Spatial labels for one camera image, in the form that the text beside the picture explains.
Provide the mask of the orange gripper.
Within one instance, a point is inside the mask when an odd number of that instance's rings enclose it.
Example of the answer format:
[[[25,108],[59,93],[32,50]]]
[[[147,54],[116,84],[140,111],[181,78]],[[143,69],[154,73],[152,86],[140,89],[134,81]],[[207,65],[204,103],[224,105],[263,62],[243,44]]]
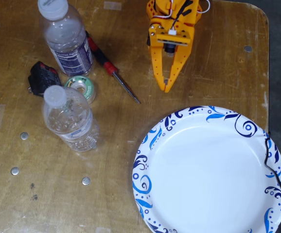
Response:
[[[168,93],[189,58],[194,38],[194,25],[166,20],[164,28],[159,23],[149,27],[147,46],[151,57],[153,75],[161,90]],[[162,51],[175,51],[167,84],[163,76]]]

